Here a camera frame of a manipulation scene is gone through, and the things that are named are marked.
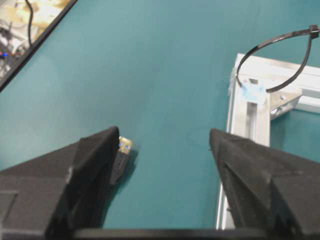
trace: cable connector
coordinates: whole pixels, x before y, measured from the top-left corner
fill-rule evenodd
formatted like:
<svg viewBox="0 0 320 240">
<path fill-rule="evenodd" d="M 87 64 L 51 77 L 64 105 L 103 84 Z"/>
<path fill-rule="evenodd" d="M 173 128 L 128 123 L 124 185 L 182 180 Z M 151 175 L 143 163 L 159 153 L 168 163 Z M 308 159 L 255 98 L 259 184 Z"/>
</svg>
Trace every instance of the cable connector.
<svg viewBox="0 0 320 240">
<path fill-rule="evenodd" d="M 312 39 L 316 39 L 317 37 L 319 37 L 318 25 L 310 25 L 309 29 L 310 29 L 310 34 Z"/>
<path fill-rule="evenodd" d="M 133 141 L 120 136 L 119 149 L 115 156 L 110 177 L 110 185 L 116 185 L 117 181 L 122 177 L 130 160 L 130 151 L 133 147 Z"/>
</svg>

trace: teal table surface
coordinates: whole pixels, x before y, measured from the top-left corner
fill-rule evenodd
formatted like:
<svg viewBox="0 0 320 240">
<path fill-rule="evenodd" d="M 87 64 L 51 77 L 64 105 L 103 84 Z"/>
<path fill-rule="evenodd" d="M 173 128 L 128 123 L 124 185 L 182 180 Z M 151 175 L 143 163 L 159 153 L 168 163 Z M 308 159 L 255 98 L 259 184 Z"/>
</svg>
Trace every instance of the teal table surface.
<svg viewBox="0 0 320 240">
<path fill-rule="evenodd" d="M 211 128 L 226 128 L 237 53 L 320 24 L 320 1 L 79 0 L 0 93 L 0 168 L 116 125 L 134 141 L 105 228 L 212 228 L 219 176 Z M 300 63 L 307 36 L 259 56 Z M 308 65 L 320 66 L 320 39 Z M 293 111 L 271 145 L 317 160 L 317 114 Z"/>
</svg>

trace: aluminum frame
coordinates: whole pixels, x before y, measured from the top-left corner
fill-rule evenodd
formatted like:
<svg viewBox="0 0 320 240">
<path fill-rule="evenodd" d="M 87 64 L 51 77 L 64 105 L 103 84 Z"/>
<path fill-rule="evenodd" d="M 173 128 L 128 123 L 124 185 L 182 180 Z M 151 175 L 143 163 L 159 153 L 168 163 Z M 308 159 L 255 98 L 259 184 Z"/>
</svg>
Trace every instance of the aluminum frame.
<svg viewBox="0 0 320 240">
<path fill-rule="evenodd" d="M 320 113 L 320 68 L 306 66 L 295 82 L 287 87 L 290 88 L 288 94 L 283 92 L 268 94 L 263 106 L 254 106 L 244 99 L 241 87 L 236 83 L 235 72 L 244 56 L 241 53 L 237 54 L 234 69 L 230 76 L 230 97 L 226 124 L 228 133 L 249 138 L 268 147 L 270 145 L 270 121 L 272 119 L 293 108 Z M 258 84 L 268 88 L 286 81 L 295 74 L 299 67 L 300 65 L 295 63 L 251 56 L 242 66 L 238 77 L 242 82 L 255 79 Z M 274 109 L 275 106 L 280 106 L 278 108 L 280 111 Z M 228 208 L 228 200 L 223 186 L 220 184 L 216 229 L 235 228 Z"/>
</svg>

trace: teal mat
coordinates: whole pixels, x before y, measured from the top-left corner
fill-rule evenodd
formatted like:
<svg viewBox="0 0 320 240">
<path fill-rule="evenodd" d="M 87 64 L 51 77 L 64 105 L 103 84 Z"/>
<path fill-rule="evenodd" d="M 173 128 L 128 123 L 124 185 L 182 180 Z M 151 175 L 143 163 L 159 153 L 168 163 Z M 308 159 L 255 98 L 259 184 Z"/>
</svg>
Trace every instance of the teal mat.
<svg viewBox="0 0 320 240">
<path fill-rule="evenodd" d="M 79 0 L 0 94 L 0 168 L 117 125 L 136 154 L 104 227 L 212 228 L 219 176 L 209 130 L 226 128 L 236 55 L 320 23 L 319 7 L 299 0 Z M 259 55 L 300 63 L 306 46 L 300 37 Z M 316 39 L 309 65 L 319 66 L 319 52 Z M 307 129 L 303 138 L 315 145 L 318 121 L 302 124 L 305 116 L 293 112 L 272 124 L 272 142 L 283 138 L 276 147 L 311 156 L 310 148 L 315 156 L 298 133 Z M 295 126 L 301 130 L 292 133 Z"/>
</svg>

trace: blue tape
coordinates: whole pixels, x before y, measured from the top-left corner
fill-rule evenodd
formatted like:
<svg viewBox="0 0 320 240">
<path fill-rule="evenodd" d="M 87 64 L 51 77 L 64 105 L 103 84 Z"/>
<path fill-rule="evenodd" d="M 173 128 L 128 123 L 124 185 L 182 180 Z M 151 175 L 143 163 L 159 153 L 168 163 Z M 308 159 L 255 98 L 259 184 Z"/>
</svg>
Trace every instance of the blue tape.
<svg viewBox="0 0 320 240">
<path fill-rule="evenodd" d="M 267 99 L 267 92 L 264 86 L 248 82 L 242 83 L 242 95 L 249 103 L 263 105 Z"/>
</svg>

